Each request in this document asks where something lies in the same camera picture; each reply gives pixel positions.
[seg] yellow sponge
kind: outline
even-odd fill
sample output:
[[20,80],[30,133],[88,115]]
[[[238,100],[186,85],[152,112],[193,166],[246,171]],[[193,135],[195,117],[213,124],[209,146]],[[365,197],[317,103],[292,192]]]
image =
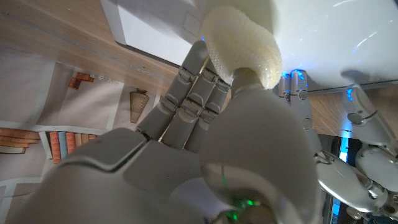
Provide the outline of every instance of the yellow sponge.
[[201,25],[210,59],[218,75],[232,84],[237,68],[251,68],[266,89],[278,84],[282,59],[274,36],[232,6],[213,8]]

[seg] wooden floor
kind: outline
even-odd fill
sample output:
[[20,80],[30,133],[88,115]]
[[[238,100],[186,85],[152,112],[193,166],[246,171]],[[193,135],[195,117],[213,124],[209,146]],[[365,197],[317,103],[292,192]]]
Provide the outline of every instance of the wooden floor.
[[[177,68],[115,43],[99,0],[1,0],[0,40],[163,95]],[[367,91],[398,133],[398,87]],[[310,97],[320,134],[355,138],[341,94]]]

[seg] white robot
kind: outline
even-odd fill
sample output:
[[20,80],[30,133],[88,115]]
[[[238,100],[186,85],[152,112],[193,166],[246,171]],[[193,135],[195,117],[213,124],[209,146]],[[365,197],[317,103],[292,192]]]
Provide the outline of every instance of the white robot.
[[207,58],[196,42],[136,132],[69,155],[13,223],[319,223],[321,188],[398,220],[396,137],[359,86],[345,93],[364,143],[356,170],[322,151],[305,71],[283,75],[275,96],[248,68],[227,85]]

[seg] robotic arm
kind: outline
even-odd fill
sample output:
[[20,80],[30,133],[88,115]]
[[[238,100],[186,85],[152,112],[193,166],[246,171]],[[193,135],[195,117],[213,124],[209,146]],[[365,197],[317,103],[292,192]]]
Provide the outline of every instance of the robotic arm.
[[355,128],[380,133],[364,137],[362,175],[322,152],[306,90],[301,70],[282,77],[279,98],[248,68],[229,86],[197,42],[136,132],[111,131],[69,155],[13,223],[317,223],[318,182],[359,211],[396,218],[396,140],[381,115],[349,90]]
[[343,203],[362,213],[385,215],[398,220],[398,167],[396,137],[359,85],[351,85],[343,96],[348,119],[364,143],[356,156],[357,169],[322,151],[313,129],[307,99],[307,73],[294,70],[279,83],[279,96],[290,102],[302,122],[318,172],[321,187]]

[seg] blue light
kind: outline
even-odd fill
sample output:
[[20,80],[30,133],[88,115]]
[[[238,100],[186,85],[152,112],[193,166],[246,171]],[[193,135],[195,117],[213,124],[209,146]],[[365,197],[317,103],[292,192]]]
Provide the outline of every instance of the blue light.
[[293,71],[292,71],[292,78],[293,78],[293,72],[297,72],[297,75],[298,75],[298,78],[299,78],[299,79],[305,80],[305,78],[303,77],[303,73],[302,73],[300,70],[298,70],[298,69],[293,70]]
[[352,89],[352,88],[349,88],[349,89],[347,90],[347,98],[348,98],[348,100],[350,100],[350,101],[354,101],[353,97],[351,96],[352,92],[353,92],[353,89]]
[[286,72],[282,72],[282,76],[285,77],[285,78],[288,78],[288,77],[289,77],[289,74],[286,73]]
[[347,152],[341,152],[339,157],[342,161],[347,162],[348,154]]
[[333,205],[333,214],[338,215],[339,211],[340,211],[340,206]]
[[333,199],[333,214],[338,215],[340,211],[340,201],[338,199]]
[[341,138],[340,152],[348,152],[348,138]]

